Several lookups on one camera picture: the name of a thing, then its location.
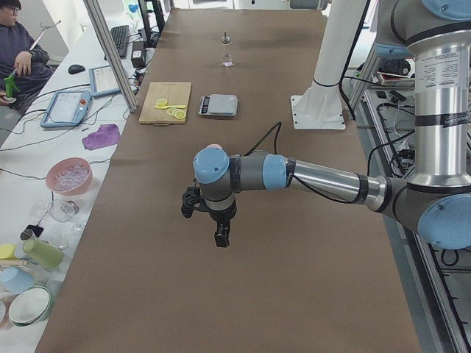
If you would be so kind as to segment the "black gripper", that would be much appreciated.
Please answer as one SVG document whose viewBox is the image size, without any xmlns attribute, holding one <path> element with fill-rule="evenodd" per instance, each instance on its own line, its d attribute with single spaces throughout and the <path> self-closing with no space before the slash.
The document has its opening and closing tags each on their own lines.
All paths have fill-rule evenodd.
<svg viewBox="0 0 471 353">
<path fill-rule="evenodd" d="M 237 206 L 235 199 L 224 199 L 220 201 L 211 201 L 205 199 L 210 217 L 218 222 L 214 239 L 217 247 L 229 246 L 229 223 L 236 215 Z"/>
</svg>

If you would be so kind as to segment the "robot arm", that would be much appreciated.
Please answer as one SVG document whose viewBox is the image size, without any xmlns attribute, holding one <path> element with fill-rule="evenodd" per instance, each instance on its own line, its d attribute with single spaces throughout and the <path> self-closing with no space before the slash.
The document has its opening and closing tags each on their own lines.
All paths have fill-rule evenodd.
<svg viewBox="0 0 471 353">
<path fill-rule="evenodd" d="M 415 167 L 407 179 L 365 176 L 251 151 L 230 156 L 218 145 L 193 160 L 195 184 L 182 214 L 206 212 L 216 222 L 217 246 L 229 244 L 236 194 L 299 188 L 342 204 L 383 213 L 443 249 L 470 245 L 467 173 L 468 1 L 381 1 L 376 45 L 415 58 Z"/>
</svg>

